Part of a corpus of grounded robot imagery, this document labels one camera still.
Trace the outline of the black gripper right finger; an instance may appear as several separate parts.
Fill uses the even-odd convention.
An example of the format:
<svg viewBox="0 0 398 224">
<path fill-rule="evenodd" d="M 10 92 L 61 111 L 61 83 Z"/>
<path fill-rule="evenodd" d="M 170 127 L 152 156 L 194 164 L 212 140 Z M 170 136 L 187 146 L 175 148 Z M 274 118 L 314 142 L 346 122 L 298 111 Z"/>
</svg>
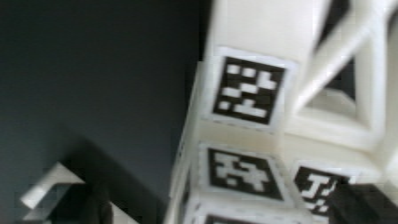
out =
<svg viewBox="0 0 398 224">
<path fill-rule="evenodd" d="M 337 187 L 330 224 L 398 224 L 398 205 L 374 184 L 342 184 Z"/>
</svg>

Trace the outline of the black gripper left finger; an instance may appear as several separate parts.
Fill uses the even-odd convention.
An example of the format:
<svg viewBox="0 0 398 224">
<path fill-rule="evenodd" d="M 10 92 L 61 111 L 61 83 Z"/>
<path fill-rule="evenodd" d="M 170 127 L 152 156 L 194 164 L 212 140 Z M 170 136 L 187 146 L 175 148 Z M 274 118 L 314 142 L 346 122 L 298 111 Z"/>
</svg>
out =
<svg viewBox="0 0 398 224">
<path fill-rule="evenodd" d="M 88 184 L 58 184 L 51 188 L 24 224 L 115 224 L 111 203 Z"/>
</svg>

